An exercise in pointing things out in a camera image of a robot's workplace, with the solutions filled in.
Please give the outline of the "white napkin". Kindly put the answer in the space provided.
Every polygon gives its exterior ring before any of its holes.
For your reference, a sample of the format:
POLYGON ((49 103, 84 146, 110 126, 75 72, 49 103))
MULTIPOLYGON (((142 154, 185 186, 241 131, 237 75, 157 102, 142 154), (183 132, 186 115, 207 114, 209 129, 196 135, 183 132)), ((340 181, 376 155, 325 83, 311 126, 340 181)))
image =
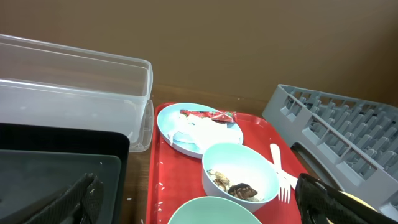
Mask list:
POLYGON ((210 118, 179 114, 173 123, 175 126, 167 133, 172 144, 174 141, 190 143, 204 151, 214 144, 241 144, 243 141, 241 131, 229 128, 227 124, 217 123, 210 118))

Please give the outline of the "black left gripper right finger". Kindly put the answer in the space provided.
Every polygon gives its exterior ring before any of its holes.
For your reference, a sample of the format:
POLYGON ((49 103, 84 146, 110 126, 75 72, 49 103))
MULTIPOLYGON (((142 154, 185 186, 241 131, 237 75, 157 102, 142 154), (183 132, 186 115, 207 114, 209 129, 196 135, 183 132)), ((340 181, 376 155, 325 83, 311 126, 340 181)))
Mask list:
POLYGON ((303 224, 397 224, 395 220, 305 173, 298 177, 295 200, 303 224))

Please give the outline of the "green bowl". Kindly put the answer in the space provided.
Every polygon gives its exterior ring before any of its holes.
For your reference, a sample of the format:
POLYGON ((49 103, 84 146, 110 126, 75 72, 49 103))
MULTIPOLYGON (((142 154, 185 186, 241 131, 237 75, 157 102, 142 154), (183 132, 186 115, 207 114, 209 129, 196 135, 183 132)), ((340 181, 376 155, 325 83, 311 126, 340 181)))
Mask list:
POLYGON ((181 205, 168 224, 261 224, 246 208, 221 197, 198 197, 181 205))

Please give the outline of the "light blue food bowl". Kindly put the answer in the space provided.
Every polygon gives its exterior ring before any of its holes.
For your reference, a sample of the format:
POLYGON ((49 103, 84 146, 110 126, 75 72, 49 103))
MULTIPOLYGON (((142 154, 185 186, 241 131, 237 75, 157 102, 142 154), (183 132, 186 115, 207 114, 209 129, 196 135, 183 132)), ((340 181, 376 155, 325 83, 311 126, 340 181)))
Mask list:
POLYGON ((220 143, 209 147, 202 157, 202 186, 208 196, 232 200, 254 213, 279 193, 279 180, 269 161, 255 150, 241 144, 220 143), (245 183, 258 191, 260 202, 238 199, 219 189, 206 173, 221 172, 234 184, 245 183))

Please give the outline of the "white plastic fork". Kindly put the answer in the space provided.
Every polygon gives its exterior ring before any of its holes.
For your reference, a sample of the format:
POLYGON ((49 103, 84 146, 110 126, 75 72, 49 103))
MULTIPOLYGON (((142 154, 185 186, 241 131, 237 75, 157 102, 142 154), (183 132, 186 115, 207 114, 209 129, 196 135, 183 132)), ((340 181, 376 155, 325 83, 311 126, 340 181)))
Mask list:
POLYGON ((282 175, 281 154, 278 145, 270 144, 271 155, 274 163, 274 169, 279 178, 278 200, 286 204, 290 203, 291 186, 289 181, 282 175))

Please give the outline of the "light blue plate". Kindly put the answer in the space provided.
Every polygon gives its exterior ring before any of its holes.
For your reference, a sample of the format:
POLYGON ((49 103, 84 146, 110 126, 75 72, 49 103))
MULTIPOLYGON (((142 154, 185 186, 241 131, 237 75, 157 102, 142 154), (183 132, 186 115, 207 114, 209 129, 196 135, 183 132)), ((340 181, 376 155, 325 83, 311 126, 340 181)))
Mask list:
MULTIPOLYGON (((173 121, 178 118, 179 114, 181 114, 180 110, 193 110, 193 111, 219 111, 219 110, 196 103, 175 103, 161 109, 157 115, 157 126, 165 141, 178 152, 181 152, 190 157, 201 159, 206 150, 202 151, 194 144, 184 143, 179 141, 174 141, 174 143, 172 144, 170 142, 170 139, 167 137, 167 133, 175 126, 173 121)), ((229 128, 242 132, 241 128, 237 124, 237 121, 238 118, 235 123, 229 123, 229 124, 222 123, 222 124, 227 124, 229 128)))

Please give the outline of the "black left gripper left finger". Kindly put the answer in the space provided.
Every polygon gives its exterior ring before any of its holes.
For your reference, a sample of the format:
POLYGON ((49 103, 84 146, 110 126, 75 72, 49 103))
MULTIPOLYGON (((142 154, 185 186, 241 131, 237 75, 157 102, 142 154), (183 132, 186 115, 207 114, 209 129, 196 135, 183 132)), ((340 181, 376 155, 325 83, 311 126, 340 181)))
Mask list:
POLYGON ((53 202, 33 214, 27 224, 96 224, 104 198, 97 175, 84 174, 53 202))

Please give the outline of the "red snack wrapper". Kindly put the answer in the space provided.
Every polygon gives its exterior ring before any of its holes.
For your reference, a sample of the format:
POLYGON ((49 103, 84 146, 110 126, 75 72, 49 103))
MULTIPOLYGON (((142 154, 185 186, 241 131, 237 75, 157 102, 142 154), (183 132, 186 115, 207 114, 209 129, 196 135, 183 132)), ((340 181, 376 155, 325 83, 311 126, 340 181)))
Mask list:
POLYGON ((199 118, 210 118, 217 123, 235 123, 237 120, 237 113, 231 111, 193 111, 180 110, 180 113, 185 116, 197 116, 199 118))

